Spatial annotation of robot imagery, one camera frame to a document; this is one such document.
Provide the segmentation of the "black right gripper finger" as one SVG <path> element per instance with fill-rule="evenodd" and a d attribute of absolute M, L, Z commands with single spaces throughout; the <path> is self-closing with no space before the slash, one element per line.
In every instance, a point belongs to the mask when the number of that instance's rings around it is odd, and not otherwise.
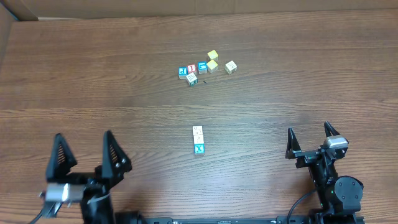
<path fill-rule="evenodd" d="M 296 155 L 301 153 L 301 147 L 299 145 L 299 142 L 297 141 L 297 138 L 295 136 L 294 130 L 292 127 L 288 128 L 288 141 L 287 141 L 287 149 L 285 152 L 285 158 L 286 159 L 295 159 Z"/>
<path fill-rule="evenodd" d="M 340 133 L 331 125 L 329 121 L 324 122 L 324 129 L 326 137 L 337 136 Z"/>

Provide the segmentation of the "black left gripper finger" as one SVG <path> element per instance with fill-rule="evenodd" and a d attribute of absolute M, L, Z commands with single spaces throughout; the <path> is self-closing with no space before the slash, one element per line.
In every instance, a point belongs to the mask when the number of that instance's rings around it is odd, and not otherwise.
<path fill-rule="evenodd" d="M 108 130 L 103 136 L 102 178 L 123 180 L 124 174 L 132 170 L 130 158 L 118 144 L 113 133 Z"/>
<path fill-rule="evenodd" d="M 77 165 L 77 161 L 66 139 L 61 133 L 56 134 L 49 163 L 45 171 L 47 181 L 52 182 L 66 177 L 75 165 Z"/>

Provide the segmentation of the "blue X letter block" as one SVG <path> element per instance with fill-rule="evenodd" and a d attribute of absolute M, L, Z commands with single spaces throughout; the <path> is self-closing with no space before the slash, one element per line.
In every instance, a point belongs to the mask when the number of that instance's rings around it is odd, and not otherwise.
<path fill-rule="evenodd" d="M 194 154 L 195 155 L 203 155 L 205 153 L 205 145 L 204 144 L 195 144 L 194 145 Z"/>

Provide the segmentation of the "wooden block red side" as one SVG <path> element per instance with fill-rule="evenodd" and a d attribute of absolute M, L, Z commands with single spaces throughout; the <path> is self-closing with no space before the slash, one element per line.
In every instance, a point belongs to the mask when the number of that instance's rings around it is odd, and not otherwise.
<path fill-rule="evenodd" d="M 194 135 L 193 136 L 194 144 L 204 144 L 204 136 L 203 135 Z"/>

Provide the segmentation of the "wooden O block green side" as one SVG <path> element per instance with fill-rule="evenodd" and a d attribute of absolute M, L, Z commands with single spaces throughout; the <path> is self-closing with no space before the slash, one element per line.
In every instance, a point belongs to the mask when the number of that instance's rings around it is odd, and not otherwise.
<path fill-rule="evenodd" d="M 193 135 L 203 135 L 203 126 L 193 126 L 192 127 Z"/>

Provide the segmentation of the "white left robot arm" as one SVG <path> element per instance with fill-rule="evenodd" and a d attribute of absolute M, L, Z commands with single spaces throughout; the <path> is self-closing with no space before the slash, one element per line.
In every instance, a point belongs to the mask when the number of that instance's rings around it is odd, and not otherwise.
<path fill-rule="evenodd" d="M 44 199 L 43 218 L 55 218 L 63 204 L 79 203 L 84 223 L 144 223 L 139 212 L 119 212 L 113 209 L 111 189 L 132 170 L 132 163 L 110 130 L 103 136 L 102 164 L 93 172 L 72 172 L 77 160 L 66 139 L 58 133 L 45 177 L 47 188 L 40 194 Z"/>

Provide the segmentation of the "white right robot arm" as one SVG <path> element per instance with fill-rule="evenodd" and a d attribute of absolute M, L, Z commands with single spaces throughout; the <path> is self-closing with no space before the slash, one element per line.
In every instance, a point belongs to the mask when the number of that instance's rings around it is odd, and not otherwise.
<path fill-rule="evenodd" d="M 172 218 L 144 218 L 139 212 L 114 213 L 109 199 L 100 203 L 104 207 L 97 209 L 93 221 L 90 223 L 364 223 L 363 217 L 357 217 L 361 210 L 363 197 L 363 183 L 352 176 L 339 176 L 335 169 L 335 161 L 345 157 L 349 141 L 343 137 L 328 121 L 324 122 L 325 141 L 318 149 L 302 151 L 292 128 L 287 131 L 286 159 L 296 159 L 296 168 L 308 167 L 314 189 L 301 196 L 290 208 L 286 216 L 265 219 L 183 219 Z M 128 164 L 124 152 L 118 145 L 112 132 L 106 131 L 103 138 L 103 152 L 110 157 L 111 171 L 123 177 L 124 172 L 132 169 Z M 311 209 L 308 215 L 293 216 L 295 207 L 304 199 L 317 193 L 319 209 Z"/>

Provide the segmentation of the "wooden block yellow side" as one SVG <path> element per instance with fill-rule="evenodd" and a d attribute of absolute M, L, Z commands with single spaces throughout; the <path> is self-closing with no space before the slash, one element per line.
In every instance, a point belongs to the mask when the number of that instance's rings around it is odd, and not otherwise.
<path fill-rule="evenodd" d="M 237 70 L 237 65 L 233 60 L 231 60 L 230 62 L 225 64 L 224 69 L 226 70 L 227 74 L 230 75 Z"/>

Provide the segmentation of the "wooden W block green side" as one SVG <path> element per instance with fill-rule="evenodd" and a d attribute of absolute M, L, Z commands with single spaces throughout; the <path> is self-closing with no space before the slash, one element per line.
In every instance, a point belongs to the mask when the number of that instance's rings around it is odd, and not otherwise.
<path fill-rule="evenodd" d="M 186 80 L 190 86 L 194 86 L 198 83 L 198 78 L 194 73 L 189 73 L 186 76 Z"/>

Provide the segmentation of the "blue P letter block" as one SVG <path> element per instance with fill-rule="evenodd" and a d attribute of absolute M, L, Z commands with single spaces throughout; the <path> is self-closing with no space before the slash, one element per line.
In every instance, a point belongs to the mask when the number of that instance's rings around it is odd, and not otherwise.
<path fill-rule="evenodd" d="M 179 77 L 179 79 L 186 79 L 187 75 L 188 75 L 187 67 L 179 67 L 178 68 L 178 77 Z"/>

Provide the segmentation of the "yellow block near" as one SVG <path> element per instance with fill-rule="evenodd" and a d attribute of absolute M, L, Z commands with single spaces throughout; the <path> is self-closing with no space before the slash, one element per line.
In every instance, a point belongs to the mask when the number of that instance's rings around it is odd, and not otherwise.
<path fill-rule="evenodd" d="M 210 60 L 206 66 L 210 73 L 214 73 L 218 69 L 218 64 L 214 60 Z"/>

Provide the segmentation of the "blue J letter block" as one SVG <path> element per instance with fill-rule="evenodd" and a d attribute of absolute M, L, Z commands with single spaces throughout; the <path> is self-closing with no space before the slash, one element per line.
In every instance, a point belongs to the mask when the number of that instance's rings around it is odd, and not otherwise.
<path fill-rule="evenodd" d="M 205 74 L 207 73 L 208 69 L 207 69 L 207 64 L 205 61 L 202 62 L 198 62 L 197 63 L 197 67 L 198 67 L 198 73 L 199 74 Z"/>

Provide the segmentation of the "red I letter block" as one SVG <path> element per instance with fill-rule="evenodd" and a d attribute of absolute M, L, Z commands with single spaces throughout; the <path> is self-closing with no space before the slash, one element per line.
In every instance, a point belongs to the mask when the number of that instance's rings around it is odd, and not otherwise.
<path fill-rule="evenodd" d="M 195 64 L 187 65 L 187 73 L 194 73 L 197 74 L 197 66 Z"/>

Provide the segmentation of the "yellow block far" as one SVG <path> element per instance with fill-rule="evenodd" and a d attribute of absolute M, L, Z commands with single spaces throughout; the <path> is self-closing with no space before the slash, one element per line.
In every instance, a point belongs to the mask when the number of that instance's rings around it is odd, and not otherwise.
<path fill-rule="evenodd" d="M 212 50 L 212 51 L 208 52 L 207 56 L 208 56 L 208 60 L 214 60 L 217 62 L 219 59 L 219 55 L 216 50 Z"/>

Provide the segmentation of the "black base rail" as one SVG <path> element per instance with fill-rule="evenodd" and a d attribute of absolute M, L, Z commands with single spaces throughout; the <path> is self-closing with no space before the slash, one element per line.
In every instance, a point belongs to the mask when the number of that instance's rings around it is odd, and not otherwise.
<path fill-rule="evenodd" d="M 118 212 L 115 214 L 116 223 L 130 224 L 286 224 L 287 216 L 278 216 L 274 218 L 192 218 L 179 219 L 170 217 L 144 217 L 140 212 Z M 309 224 L 317 223 L 308 216 L 299 215 L 289 218 L 290 224 Z M 323 217 L 323 222 L 327 224 L 365 224 L 363 217 Z"/>

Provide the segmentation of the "brown cardboard wall panel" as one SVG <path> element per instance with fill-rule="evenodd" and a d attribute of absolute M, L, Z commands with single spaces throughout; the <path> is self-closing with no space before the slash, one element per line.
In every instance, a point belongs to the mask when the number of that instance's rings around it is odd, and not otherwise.
<path fill-rule="evenodd" d="M 7 0 L 1 4 L 20 20 L 32 21 L 38 17 L 93 19 L 393 9 L 397 7 L 397 0 Z"/>

